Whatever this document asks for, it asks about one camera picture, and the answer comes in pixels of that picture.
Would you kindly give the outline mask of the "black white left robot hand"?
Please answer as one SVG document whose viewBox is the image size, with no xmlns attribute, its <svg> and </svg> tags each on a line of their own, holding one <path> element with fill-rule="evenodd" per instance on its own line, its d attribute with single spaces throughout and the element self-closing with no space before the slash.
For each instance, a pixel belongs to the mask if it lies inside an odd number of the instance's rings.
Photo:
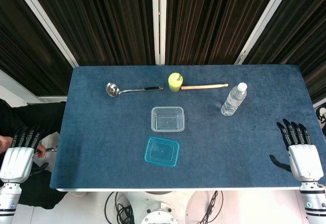
<svg viewBox="0 0 326 224">
<path fill-rule="evenodd" d="M 29 176 L 43 172 L 48 163 L 38 166 L 34 163 L 35 155 L 42 155 L 40 150 L 42 130 L 40 127 L 20 127 L 12 135 L 1 130 L 1 183 L 21 184 Z"/>
</svg>

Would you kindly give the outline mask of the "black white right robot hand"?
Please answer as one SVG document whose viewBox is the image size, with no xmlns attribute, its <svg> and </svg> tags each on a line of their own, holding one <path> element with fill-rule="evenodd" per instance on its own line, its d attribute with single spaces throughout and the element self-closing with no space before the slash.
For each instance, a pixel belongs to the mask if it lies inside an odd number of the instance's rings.
<svg viewBox="0 0 326 224">
<path fill-rule="evenodd" d="M 277 127 L 281 132 L 289 163 L 280 162 L 274 155 L 269 155 L 270 160 L 276 167 L 292 173 L 303 185 L 311 184 L 316 187 L 324 173 L 317 148 L 312 144 L 306 127 L 287 119 L 283 119 L 282 123 L 278 122 Z"/>
</svg>

